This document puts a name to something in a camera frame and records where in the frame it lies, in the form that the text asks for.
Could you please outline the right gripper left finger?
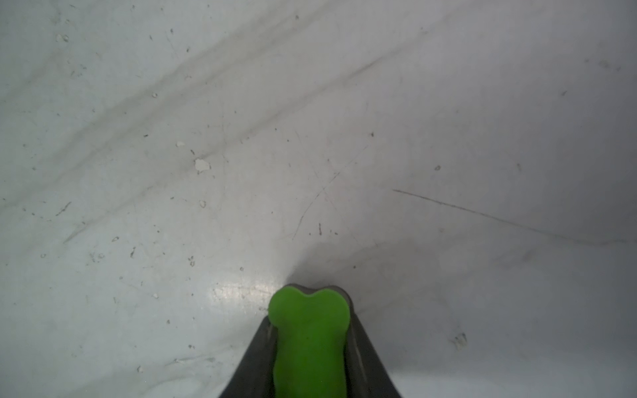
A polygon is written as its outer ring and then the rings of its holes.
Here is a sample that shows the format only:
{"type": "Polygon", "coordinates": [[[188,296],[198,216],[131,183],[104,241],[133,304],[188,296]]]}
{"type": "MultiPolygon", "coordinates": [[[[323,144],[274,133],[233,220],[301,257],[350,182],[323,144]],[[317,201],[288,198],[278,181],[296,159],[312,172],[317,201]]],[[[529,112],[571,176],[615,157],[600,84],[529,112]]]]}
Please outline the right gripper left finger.
{"type": "Polygon", "coordinates": [[[270,398],[275,396],[273,369],[277,331],[265,317],[220,398],[270,398]]]}

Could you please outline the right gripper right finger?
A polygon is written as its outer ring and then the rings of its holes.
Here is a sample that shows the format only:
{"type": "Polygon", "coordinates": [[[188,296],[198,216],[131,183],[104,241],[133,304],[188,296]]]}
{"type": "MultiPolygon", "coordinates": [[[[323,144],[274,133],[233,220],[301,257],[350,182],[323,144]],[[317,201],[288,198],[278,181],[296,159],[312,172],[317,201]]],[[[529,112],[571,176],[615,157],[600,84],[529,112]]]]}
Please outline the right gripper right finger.
{"type": "Polygon", "coordinates": [[[345,345],[348,397],[401,398],[356,314],[345,345]]]}

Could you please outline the green eraser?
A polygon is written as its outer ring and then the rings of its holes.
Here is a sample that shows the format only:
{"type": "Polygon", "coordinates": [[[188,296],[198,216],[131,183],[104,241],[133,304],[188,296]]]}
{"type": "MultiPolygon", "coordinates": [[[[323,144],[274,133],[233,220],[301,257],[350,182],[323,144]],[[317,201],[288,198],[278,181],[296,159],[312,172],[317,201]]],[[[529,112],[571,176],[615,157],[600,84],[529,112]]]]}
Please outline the green eraser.
{"type": "Polygon", "coordinates": [[[351,315],[343,295],[285,286],[270,300],[268,319],[277,331],[276,397],[348,394],[344,350],[351,315]]]}

